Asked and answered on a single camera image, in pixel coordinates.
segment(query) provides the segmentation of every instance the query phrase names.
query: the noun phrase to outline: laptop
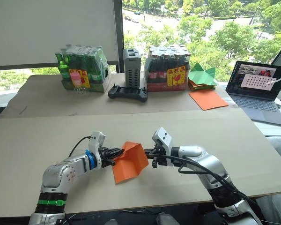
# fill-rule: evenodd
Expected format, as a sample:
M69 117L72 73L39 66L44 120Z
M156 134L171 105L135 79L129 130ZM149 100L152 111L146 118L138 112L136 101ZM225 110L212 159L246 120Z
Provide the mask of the laptop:
M237 61L226 91L251 120L281 125L280 89L281 66Z

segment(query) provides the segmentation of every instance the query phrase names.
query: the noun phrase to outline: laptop screen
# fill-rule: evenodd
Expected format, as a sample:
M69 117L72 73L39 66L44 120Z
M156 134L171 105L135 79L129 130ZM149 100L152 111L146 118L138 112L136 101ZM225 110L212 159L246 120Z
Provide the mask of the laptop screen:
M281 89L281 66L237 61L226 91L274 101Z

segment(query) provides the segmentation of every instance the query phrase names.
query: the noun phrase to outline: green origami paper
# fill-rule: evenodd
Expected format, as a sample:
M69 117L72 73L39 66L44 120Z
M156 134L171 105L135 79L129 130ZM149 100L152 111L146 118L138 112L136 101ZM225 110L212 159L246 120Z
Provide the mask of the green origami paper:
M214 81L215 67L204 70L199 63L196 63L188 73L188 78L195 84L208 84L216 86Z

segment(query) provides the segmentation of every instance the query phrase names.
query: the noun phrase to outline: green ring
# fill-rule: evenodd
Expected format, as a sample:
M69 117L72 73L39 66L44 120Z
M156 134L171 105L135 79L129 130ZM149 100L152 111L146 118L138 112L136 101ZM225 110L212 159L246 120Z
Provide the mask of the green ring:
M61 199L59 199L59 200L38 200L38 204L63 206L66 204L66 201L61 200Z

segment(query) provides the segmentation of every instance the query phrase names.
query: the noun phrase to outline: white window blind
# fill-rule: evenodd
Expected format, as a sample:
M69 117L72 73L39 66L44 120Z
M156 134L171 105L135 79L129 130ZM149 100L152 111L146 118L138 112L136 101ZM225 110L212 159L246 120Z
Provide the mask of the white window blind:
M118 61L113 0L0 0L0 66L52 63L66 44Z

